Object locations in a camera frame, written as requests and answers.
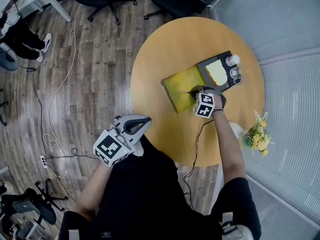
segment white shoe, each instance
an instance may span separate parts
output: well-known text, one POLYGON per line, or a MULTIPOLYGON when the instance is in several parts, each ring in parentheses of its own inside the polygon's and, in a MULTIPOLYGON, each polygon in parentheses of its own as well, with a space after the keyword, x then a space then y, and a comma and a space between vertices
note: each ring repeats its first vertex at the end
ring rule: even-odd
POLYGON ((50 33, 46 34, 46 36, 43 40, 45 47, 41 50, 43 53, 46 53, 48 51, 50 43, 51 43, 51 39, 52 39, 52 34, 50 34, 50 33))
POLYGON ((37 62, 42 62, 44 60, 44 53, 38 50, 39 57, 36 59, 37 62))

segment floor plank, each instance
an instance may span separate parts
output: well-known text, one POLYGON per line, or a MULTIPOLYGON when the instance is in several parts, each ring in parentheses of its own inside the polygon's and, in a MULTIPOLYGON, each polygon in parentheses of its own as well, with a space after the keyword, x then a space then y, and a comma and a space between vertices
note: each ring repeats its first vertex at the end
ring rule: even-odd
MULTIPOLYGON (((74 19, 79 4, 74 0, 61 2, 64 9, 74 19)), ((143 15, 157 7, 150 0, 138 0, 117 4, 115 7, 122 22, 117 26, 110 9, 99 12, 93 22, 87 16, 93 8, 82 5, 75 22, 76 52, 74 47, 74 21, 67 23, 52 7, 44 13, 37 13, 30 27, 44 38, 52 33, 49 51, 42 63, 21 59, 24 67, 37 67, 34 73, 26 73, 23 68, 14 72, 0 70, 0 101, 8 100, 9 105, 0 108, 7 121, 7 127, 0 125, 1 168, 9 166, 9 171, 1 179, 13 186, 15 194, 22 194, 28 187, 34 188, 36 181, 52 179, 52 192, 65 196, 66 193, 56 177, 50 175, 42 166, 40 156, 45 151, 42 145, 40 105, 33 91, 34 86, 43 106, 43 132, 50 133, 48 108, 51 97, 66 77, 75 61, 65 84, 56 94, 51 111, 51 125, 58 142, 66 155, 72 148, 78 154, 92 156, 95 140, 117 115, 132 113, 130 79, 135 57, 148 36, 163 24, 171 21, 170 15, 155 15, 144 20, 143 15)), ((205 10, 201 17, 208 17, 205 10)), ((45 138, 49 145, 54 141, 45 138)), ((46 148, 48 156, 62 156, 58 147, 46 148)), ((77 199, 88 178, 97 166, 97 161, 85 157, 66 158, 68 174, 61 183, 68 193, 77 199)), ((50 166, 63 175, 67 169, 63 158, 53 159, 50 166)), ((178 178, 184 192, 187 186, 182 182, 190 166, 178 165, 178 178)), ((192 203, 197 211, 208 214, 215 186, 217 166, 196 168, 189 180, 192 189, 192 203)), ((66 210, 72 210, 75 202, 57 202, 66 210)), ((57 223, 48 226, 46 234, 54 238, 60 228, 63 214, 56 210, 57 223)), ((35 214, 26 214, 26 219, 35 214)))

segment white cable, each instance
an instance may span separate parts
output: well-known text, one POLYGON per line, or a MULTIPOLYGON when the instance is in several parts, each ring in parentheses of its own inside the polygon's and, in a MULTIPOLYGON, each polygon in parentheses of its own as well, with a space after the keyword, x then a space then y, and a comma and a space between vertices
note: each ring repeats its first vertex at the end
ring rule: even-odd
POLYGON ((52 99, 51 99, 51 102, 50 102, 50 105, 49 105, 49 109, 48 109, 49 126, 50 126, 50 129, 51 129, 53 135, 51 135, 51 134, 49 134, 49 133, 45 133, 45 134, 43 134, 43 136, 42 136, 42 139, 43 139, 44 144, 45 144, 49 149, 53 149, 55 146, 58 146, 59 149, 60 149, 60 150, 62 151, 62 153, 63 153, 64 159, 65 159, 65 164, 66 164, 66 171, 65 171, 65 174, 64 174, 63 176, 56 175, 56 174, 52 173, 48 168, 46 168, 47 171, 48 171, 50 174, 52 174, 53 176, 56 176, 56 177, 58 177, 58 178, 61 178, 61 179, 64 178, 64 177, 67 175, 67 173, 68 173, 68 171, 69 171, 69 167, 68 167, 68 162, 67 162, 66 154, 65 154, 65 152, 63 151, 63 149, 61 148, 61 146, 59 145, 59 142, 58 142, 58 139, 57 139, 57 135, 56 135, 54 129, 52 128, 52 126, 51 126, 50 108, 51 108, 52 103, 54 102, 54 98, 55 98, 57 92, 60 90, 60 88, 62 87, 62 85, 63 85, 63 84, 65 83, 65 81, 67 80, 67 78, 68 78, 68 76, 69 76, 69 74, 70 74, 70 72, 71 72, 71 70, 72 70, 72 68, 73 68, 73 66, 74 66, 74 63, 75 63, 75 58, 76 58, 76 53, 77 53, 77 50, 76 50, 76 16, 77 16, 77 13, 79 12, 79 9, 80 9, 81 5, 82 5, 82 4, 80 4, 78 10, 76 11, 76 13, 75 13, 75 15, 74 15, 74 28, 73 28, 73 34, 74 34, 74 42, 73 42, 73 45, 74 45, 74 55, 73 55, 72 64, 71 64, 70 70, 69 70, 68 73, 66 74, 63 82, 60 84, 59 88, 58 88, 58 89, 55 91, 55 93, 52 95, 52 99), (46 142, 46 140, 45 140, 45 136, 49 136, 49 137, 51 137, 52 139, 54 139, 54 145, 53 145, 53 146, 49 146, 49 145, 47 144, 47 142, 46 142))

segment yellow table top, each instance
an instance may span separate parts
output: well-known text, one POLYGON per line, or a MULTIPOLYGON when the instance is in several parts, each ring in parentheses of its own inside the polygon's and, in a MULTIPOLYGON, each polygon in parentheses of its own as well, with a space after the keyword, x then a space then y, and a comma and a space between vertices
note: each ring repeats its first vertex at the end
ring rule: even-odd
MULTIPOLYGON (((135 58, 131 76, 133 110, 151 117, 145 135, 158 150, 180 164, 194 162, 196 137, 208 119, 196 116, 192 109, 176 114, 161 80, 229 50, 240 57, 243 82, 223 92, 224 111, 229 121, 248 130, 255 123, 254 110, 263 112, 263 78, 254 53, 227 26, 203 17, 170 21, 150 35, 135 58)), ((199 138, 195 165, 212 166, 220 162, 217 132, 212 122, 199 138)))

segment small bottle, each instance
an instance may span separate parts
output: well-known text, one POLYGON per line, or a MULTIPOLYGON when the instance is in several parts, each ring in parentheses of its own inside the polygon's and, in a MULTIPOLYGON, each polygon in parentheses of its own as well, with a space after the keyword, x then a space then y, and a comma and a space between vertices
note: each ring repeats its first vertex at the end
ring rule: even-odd
POLYGON ((233 65, 239 64, 240 63, 240 58, 238 55, 233 55, 225 59, 225 63, 229 66, 232 67, 233 65))

